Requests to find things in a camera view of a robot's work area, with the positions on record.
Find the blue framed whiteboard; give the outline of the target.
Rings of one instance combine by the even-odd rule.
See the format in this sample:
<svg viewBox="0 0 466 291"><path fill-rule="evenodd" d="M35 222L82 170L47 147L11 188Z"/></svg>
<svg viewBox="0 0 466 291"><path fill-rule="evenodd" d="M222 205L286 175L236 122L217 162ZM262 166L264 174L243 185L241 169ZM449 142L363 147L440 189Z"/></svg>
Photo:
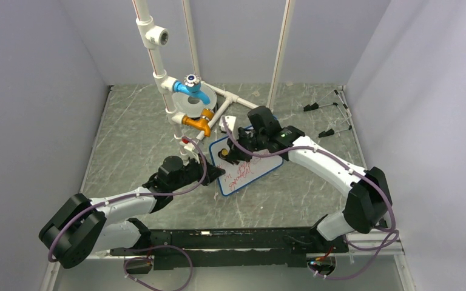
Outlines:
<svg viewBox="0 0 466 291"><path fill-rule="evenodd" d="M209 146L213 165L225 171L225 174L218 179L218 187L222 196L229 196L247 187L283 164L283 159L279 156L252 157L249 162L241 161L235 165L230 164L220 159L218 155L220 150L227 147L227 138L224 136Z"/></svg>

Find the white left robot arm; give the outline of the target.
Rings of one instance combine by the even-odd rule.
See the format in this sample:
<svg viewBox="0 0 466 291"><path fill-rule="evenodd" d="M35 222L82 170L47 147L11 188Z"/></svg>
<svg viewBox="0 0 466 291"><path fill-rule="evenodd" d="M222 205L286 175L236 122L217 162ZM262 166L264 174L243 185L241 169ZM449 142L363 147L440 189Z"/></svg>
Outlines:
<svg viewBox="0 0 466 291"><path fill-rule="evenodd" d="M95 252L118 247L143 254L150 246L150 230L138 215L165 208L183 187L207 186L224 174L224 169L206 159L184 163L169 156L134 190L105 198L72 195L39 231L38 238L48 248L48 260L65 269Z"/></svg>

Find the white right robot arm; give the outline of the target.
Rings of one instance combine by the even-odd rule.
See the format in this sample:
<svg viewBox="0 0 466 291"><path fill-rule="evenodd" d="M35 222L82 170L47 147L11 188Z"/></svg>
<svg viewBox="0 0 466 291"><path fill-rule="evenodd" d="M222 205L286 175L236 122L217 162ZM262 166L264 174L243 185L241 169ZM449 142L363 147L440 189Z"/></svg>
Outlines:
<svg viewBox="0 0 466 291"><path fill-rule="evenodd" d="M230 116L222 117L221 131L228 136L227 149L219 156L230 164L253 157L279 156L298 164L333 185L345 198L343 210L326 215L310 235L313 249L324 252L334 239L351 232L370 233L393 205L387 177L378 167L365 169L319 146L302 130L282 127L270 109L258 106L248 112L252 127L236 127Z"/></svg>

